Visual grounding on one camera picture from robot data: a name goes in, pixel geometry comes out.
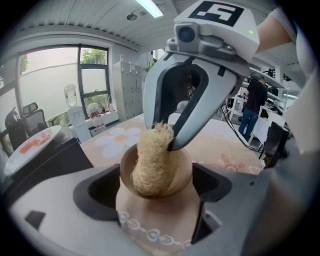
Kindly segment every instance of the office chair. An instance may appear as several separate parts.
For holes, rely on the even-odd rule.
[[[26,133],[33,136],[36,133],[48,128],[45,120],[45,113],[38,109],[37,103],[33,102],[22,108],[23,120]]]

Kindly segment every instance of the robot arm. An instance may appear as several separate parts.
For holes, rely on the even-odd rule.
[[[199,84],[173,126],[169,150],[186,146],[228,96],[250,76],[249,61],[259,37],[250,10],[225,2],[200,0],[174,19],[175,37],[145,80],[143,112],[147,129],[168,122],[179,102],[188,99],[187,66]]]

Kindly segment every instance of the window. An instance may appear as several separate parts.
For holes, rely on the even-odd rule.
[[[24,68],[20,67],[20,75],[53,66],[76,64],[77,55],[77,47],[45,49],[28,53],[20,58],[20,63],[25,63]]]
[[[92,48],[81,48],[80,63],[107,65],[108,51]]]
[[[105,69],[82,69],[81,73],[84,94],[107,90]]]
[[[109,106],[109,99],[108,99],[108,94],[100,94],[100,95],[96,95],[96,96],[92,96],[92,97],[86,97],[84,98],[84,105],[85,105],[85,109],[86,109],[86,113],[88,115],[88,117],[91,116],[92,114],[92,104],[93,103],[97,103],[97,107],[98,107],[98,112],[101,113],[103,112],[103,108],[105,112],[108,112],[108,106]]]
[[[80,50],[79,90],[83,98],[84,113],[90,117],[92,112],[102,112],[109,107],[108,51],[81,48]]]
[[[12,154],[14,152],[14,148],[12,147],[12,144],[11,144],[11,141],[9,139],[9,135],[6,134],[3,138],[2,138],[2,141],[1,143],[3,143],[3,147],[6,149],[6,151],[9,153],[9,154]]]
[[[51,120],[47,121],[46,122],[47,126],[50,127],[50,126],[68,126],[70,125],[70,119],[69,119],[69,116],[68,116],[68,113],[67,112],[64,112],[62,114],[59,114],[57,116],[55,116],[54,118],[52,118]]]
[[[20,76],[19,84],[22,106],[37,103],[38,108],[43,110],[46,121],[68,111],[64,93],[67,84],[75,85],[77,105],[81,106],[77,64],[48,67],[26,73]]]
[[[16,59],[0,64],[0,89],[16,79]]]
[[[166,53],[163,49],[153,50],[153,59],[160,60],[160,58]]]
[[[6,130],[5,120],[10,111],[18,112],[15,89],[0,96],[0,132]]]
[[[81,106],[78,86],[77,47],[40,50],[27,55],[28,65],[19,77],[22,107],[37,103],[46,121],[68,111],[64,88],[74,84],[77,105]]]

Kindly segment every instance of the plate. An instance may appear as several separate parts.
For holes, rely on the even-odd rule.
[[[24,143],[22,143],[10,156],[4,167],[4,174],[6,176],[11,176],[15,174],[19,169],[29,163],[34,159],[44,148],[57,136],[60,132],[61,126],[55,125],[47,129],[39,131],[37,134],[28,138]],[[20,153],[20,149],[23,148],[28,142],[33,141],[34,139],[42,140],[42,134],[50,134],[50,139],[47,140],[44,144],[39,146],[32,146],[26,153]]]

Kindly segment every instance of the person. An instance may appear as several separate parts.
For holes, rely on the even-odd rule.
[[[301,153],[320,150],[319,126],[305,125],[320,124],[320,68],[307,38],[281,7],[273,10],[257,29],[260,41],[257,53],[287,43],[296,45],[297,60],[306,82],[301,81],[304,84],[301,93],[283,117]]]
[[[251,132],[253,131],[258,120],[260,106],[263,106],[267,100],[268,92],[265,85],[266,80],[261,77],[258,79],[258,81],[252,79],[247,88],[249,91],[248,100],[246,102],[241,125],[239,127],[239,133],[243,135],[246,141],[249,140]]]

